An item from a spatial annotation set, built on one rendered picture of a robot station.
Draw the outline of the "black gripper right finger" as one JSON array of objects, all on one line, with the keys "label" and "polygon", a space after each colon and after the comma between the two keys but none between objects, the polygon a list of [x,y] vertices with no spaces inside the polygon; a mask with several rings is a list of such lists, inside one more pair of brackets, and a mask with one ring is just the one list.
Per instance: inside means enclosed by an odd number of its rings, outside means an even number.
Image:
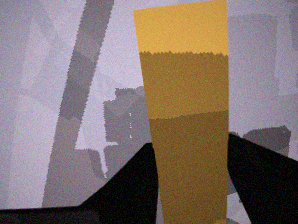
[{"label": "black gripper right finger", "polygon": [[227,169],[252,224],[298,224],[298,161],[229,134]]}]

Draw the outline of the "yellow bar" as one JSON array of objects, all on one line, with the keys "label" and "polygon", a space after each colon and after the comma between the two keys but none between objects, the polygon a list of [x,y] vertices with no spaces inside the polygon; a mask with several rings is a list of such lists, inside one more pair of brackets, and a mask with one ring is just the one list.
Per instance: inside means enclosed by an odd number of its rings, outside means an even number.
[{"label": "yellow bar", "polygon": [[163,224],[226,224],[226,0],[132,12]]}]

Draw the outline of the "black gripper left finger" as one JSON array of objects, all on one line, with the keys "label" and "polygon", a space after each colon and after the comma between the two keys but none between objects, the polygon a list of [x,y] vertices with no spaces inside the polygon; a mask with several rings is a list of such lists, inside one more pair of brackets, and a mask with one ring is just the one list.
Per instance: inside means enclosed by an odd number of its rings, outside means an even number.
[{"label": "black gripper left finger", "polygon": [[0,210],[0,224],[156,224],[158,172],[146,143],[79,206]]}]

